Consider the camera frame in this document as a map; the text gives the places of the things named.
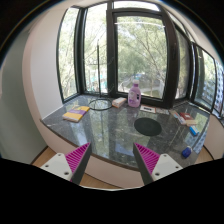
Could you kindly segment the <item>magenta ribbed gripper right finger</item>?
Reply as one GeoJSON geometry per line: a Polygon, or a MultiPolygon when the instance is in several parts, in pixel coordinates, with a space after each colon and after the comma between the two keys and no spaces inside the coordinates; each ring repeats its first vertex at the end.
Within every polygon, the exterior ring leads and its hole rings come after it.
{"type": "Polygon", "coordinates": [[[133,144],[133,153],[145,185],[182,169],[168,154],[158,154],[138,143],[133,144]]]}

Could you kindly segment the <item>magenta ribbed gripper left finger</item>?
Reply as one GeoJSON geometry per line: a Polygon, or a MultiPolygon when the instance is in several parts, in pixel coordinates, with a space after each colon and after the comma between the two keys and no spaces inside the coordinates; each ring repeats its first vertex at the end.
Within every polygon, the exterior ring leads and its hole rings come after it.
{"type": "Polygon", "coordinates": [[[41,168],[79,185],[91,153],[91,144],[86,143],[67,154],[57,153],[42,165],[41,168]]]}

